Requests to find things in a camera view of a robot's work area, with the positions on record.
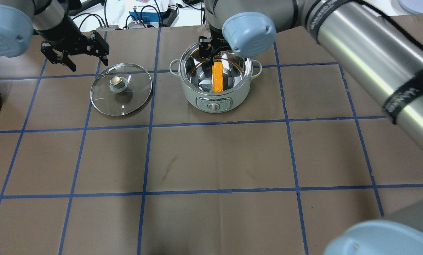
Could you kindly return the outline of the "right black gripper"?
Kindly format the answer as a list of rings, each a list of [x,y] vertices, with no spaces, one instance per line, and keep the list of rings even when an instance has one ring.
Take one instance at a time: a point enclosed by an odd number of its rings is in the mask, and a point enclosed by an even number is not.
[[[223,52],[233,52],[229,42],[224,38],[221,30],[210,31],[210,37],[198,37],[199,57],[208,59],[208,64],[213,66],[222,62]]]

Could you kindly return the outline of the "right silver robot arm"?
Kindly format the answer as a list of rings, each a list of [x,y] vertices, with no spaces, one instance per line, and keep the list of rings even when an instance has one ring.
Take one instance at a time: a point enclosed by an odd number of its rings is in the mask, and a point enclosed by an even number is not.
[[[206,0],[211,36],[200,54],[260,55],[276,35],[304,27],[423,151],[423,45],[364,0]],[[325,255],[423,255],[423,200],[347,229]]]

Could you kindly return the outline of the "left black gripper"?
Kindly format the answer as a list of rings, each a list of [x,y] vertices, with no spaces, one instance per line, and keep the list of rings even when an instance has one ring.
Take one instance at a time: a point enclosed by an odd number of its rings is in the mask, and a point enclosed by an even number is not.
[[[59,24],[45,30],[38,29],[37,33],[44,39],[40,51],[48,61],[65,65],[75,72],[76,64],[69,55],[85,53],[87,37],[80,32],[74,21],[64,16]],[[98,57],[105,66],[108,66],[109,49],[108,43],[97,31],[88,36],[88,55]]]

